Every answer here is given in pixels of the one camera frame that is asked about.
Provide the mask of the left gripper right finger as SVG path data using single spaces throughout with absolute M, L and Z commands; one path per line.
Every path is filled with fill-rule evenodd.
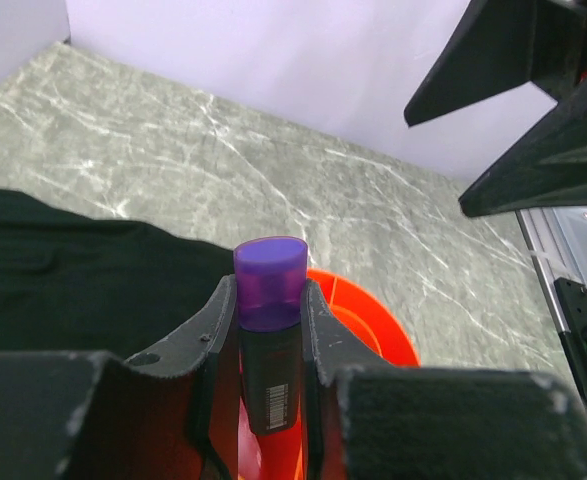
M 587 413 L 556 377 L 402 368 L 398 479 L 587 479 Z

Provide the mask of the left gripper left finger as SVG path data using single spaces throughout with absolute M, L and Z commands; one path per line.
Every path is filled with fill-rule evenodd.
M 236 283 L 122 362 L 102 358 L 69 421 L 65 479 L 235 479 L 241 391 Z

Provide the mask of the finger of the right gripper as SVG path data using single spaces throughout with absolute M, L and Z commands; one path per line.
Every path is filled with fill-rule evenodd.
M 469 218 L 587 206 L 587 78 L 460 196 Z
M 586 77 L 587 1 L 472 1 L 404 118 L 422 124 L 528 82 L 561 101 Z

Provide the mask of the orange round pen holder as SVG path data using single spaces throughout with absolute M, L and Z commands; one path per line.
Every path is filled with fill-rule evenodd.
M 376 341 L 363 321 L 347 319 L 334 298 L 369 302 L 339 278 L 313 273 L 301 297 L 301 366 L 295 424 L 254 434 L 244 403 L 239 440 L 242 479 L 398 479 L 399 422 L 392 396 L 404 367 L 417 356 L 402 329 L 382 318 L 388 341 Z

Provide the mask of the purple cap black highlighter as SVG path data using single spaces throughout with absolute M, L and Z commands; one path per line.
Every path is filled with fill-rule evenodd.
M 287 430 L 297 419 L 307 255 L 303 240 L 287 236 L 234 251 L 244 403 L 258 436 Z

